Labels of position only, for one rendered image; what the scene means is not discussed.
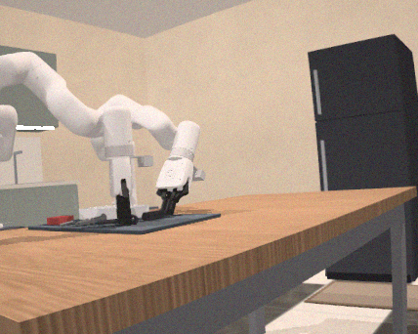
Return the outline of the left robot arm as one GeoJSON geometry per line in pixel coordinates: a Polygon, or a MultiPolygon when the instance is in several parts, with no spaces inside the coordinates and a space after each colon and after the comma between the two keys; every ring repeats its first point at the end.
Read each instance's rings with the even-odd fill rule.
{"type": "MultiPolygon", "coordinates": [[[[106,107],[116,105],[127,106],[130,109],[132,129],[139,130],[144,127],[154,136],[164,149],[171,150],[170,156],[180,155],[193,162],[200,136],[200,128],[196,123],[183,121],[179,124],[177,129],[169,117],[160,110],[150,105],[142,106],[137,104],[123,95],[116,95],[110,98],[98,110],[104,111],[106,107]]],[[[104,137],[96,139],[90,138],[90,142],[100,161],[109,161],[105,160],[104,137]]],[[[169,157],[167,157],[167,160],[169,157]]],[[[134,161],[135,158],[130,159],[133,189],[133,193],[129,197],[130,205],[138,205],[134,161]]],[[[192,182],[204,181],[205,176],[206,173],[203,170],[198,170],[193,165],[192,182]]]]}

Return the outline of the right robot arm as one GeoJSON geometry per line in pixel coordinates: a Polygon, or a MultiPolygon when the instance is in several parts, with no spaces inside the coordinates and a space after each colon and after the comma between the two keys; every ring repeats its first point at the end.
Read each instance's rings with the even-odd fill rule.
{"type": "MultiPolygon", "coordinates": [[[[37,55],[21,52],[0,56],[0,91],[20,83],[73,134],[104,137],[105,158],[130,156],[138,159],[138,167],[153,166],[153,156],[134,156],[131,111],[127,106],[93,110],[75,98],[66,88],[65,80],[37,55]]],[[[16,110],[0,105],[0,162],[9,161],[13,156],[17,126],[16,110]]]]}

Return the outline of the red rectangular block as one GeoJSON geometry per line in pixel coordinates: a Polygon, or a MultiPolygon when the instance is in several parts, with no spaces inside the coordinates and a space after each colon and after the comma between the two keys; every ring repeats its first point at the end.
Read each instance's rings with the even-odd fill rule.
{"type": "Polygon", "coordinates": [[[58,216],[47,218],[47,225],[59,225],[73,220],[73,216],[58,216]]]}

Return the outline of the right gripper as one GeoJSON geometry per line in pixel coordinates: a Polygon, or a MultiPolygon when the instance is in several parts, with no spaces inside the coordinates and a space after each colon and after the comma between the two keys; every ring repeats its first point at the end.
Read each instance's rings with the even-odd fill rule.
{"type": "Polygon", "coordinates": [[[130,165],[130,159],[132,158],[134,157],[116,156],[108,157],[105,159],[109,160],[110,196],[116,197],[116,214],[117,219],[119,219],[119,225],[121,226],[132,224],[132,215],[129,198],[129,196],[132,195],[132,176],[130,165]]]}

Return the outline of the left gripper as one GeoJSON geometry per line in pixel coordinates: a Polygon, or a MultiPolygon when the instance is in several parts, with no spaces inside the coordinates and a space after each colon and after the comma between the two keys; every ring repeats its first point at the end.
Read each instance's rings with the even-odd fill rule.
{"type": "Polygon", "coordinates": [[[156,183],[158,188],[156,194],[163,200],[160,210],[171,216],[174,215],[176,203],[188,194],[192,175],[193,163],[189,159],[172,155],[166,160],[156,183]]]}

